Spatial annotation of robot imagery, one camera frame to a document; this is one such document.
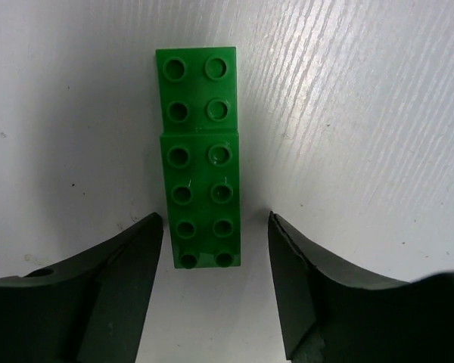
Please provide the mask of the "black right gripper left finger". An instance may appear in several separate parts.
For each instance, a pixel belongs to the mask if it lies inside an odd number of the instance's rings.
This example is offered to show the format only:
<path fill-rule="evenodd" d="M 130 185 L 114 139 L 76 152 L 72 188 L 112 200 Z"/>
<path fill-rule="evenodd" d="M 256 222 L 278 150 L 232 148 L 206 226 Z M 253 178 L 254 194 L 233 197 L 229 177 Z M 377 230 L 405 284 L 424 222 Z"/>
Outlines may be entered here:
<path fill-rule="evenodd" d="M 0 278 L 0 362 L 134 362 L 162 240 L 152 213 L 61 262 Z"/>

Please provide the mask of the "long green lego plate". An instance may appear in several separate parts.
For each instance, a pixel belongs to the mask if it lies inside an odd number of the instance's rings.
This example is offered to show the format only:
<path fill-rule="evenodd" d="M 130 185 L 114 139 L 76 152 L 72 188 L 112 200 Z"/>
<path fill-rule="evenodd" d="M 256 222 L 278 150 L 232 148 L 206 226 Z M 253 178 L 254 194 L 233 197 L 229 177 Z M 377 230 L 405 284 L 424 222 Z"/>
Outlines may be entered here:
<path fill-rule="evenodd" d="M 241 264 L 236 49 L 156 51 L 160 149 L 176 268 Z"/>

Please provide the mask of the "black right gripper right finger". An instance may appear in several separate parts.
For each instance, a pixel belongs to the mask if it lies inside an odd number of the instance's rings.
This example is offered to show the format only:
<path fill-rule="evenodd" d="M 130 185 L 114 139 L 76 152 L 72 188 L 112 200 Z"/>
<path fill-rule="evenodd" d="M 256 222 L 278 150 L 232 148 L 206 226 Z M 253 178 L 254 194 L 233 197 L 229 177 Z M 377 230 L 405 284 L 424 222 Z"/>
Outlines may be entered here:
<path fill-rule="evenodd" d="M 354 265 L 280 215 L 269 257 L 292 362 L 454 362 L 454 271 L 413 282 Z"/>

